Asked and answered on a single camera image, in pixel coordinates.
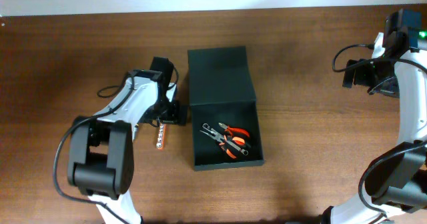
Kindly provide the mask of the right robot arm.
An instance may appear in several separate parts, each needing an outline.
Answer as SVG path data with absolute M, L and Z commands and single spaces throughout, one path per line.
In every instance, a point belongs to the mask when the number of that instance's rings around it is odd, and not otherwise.
M 419 12 L 401 9 L 387 16 L 385 30 L 367 48 L 371 58 L 349 60 L 343 87 L 367 87 L 369 95 L 399 100 L 395 147 L 363 172 L 358 192 L 328 207 L 320 223 L 391 223 L 394 216 L 426 209 L 426 30 Z

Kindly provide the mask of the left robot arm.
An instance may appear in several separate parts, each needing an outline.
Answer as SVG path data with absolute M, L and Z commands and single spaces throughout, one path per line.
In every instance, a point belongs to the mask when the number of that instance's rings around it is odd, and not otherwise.
M 70 138 L 68 183 L 97 206 L 106 223 L 143 223 L 130 194 L 134 172 L 133 142 L 139 125 L 185 125 L 186 107 L 175 95 L 178 72 L 164 57 L 150 68 L 125 74 L 112 101 L 90 117 L 78 117 L 65 137 Z

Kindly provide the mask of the orange socket bit rail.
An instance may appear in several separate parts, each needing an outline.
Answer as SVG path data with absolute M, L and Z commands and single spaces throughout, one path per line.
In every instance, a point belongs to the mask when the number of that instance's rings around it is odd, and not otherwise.
M 161 123 L 159 125 L 158 135 L 157 135 L 157 142 L 155 144 L 156 148 L 159 149 L 159 150 L 162 150 L 164 148 L 165 128 L 166 128 L 165 124 Z

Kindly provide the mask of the silver ring wrench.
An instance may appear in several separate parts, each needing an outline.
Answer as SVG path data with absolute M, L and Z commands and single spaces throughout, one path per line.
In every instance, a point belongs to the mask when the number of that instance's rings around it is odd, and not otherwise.
M 202 133 L 208 135 L 213 140 L 218 142 L 218 145 L 223 151 L 225 151 L 232 159 L 236 159 L 237 156 L 232 153 L 230 147 L 235 149 L 238 153 L 248 155 L 248 150 L 244 149 L 245 141 L 240 137 L 231 137 L 217 132 L 211 128 L 207 123 L 202 125 Z

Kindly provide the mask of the small red cutting pliers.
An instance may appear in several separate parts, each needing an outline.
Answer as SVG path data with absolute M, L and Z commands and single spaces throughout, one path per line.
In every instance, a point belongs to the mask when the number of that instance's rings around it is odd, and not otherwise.
M 218 125 L 224 129 L 224 131 L 231 136 L 234 136 L 236 134 L 243 135 L 245 137 L 250 138 L 250 133 L 246 131 L 245 129 L 239 128 L 239 127 L 230 127 L 229 125 L 226 125 L 224 123 L 218 123 Z

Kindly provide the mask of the black orange needle-nose pliers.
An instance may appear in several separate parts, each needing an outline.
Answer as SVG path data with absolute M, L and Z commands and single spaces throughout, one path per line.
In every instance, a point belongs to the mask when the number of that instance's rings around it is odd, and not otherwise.
M 248 156 L 252 148 L 250 144 L 250 133 L 239 127 L 230 127 L 225 123 L 218 123 L 224 130 L 223 133 L 216 131 L 207 123 L 201 126 L 200 132 L 206 134 L 215 140 L 220 149 L 231 159 L 237 159 L 239 156 Z

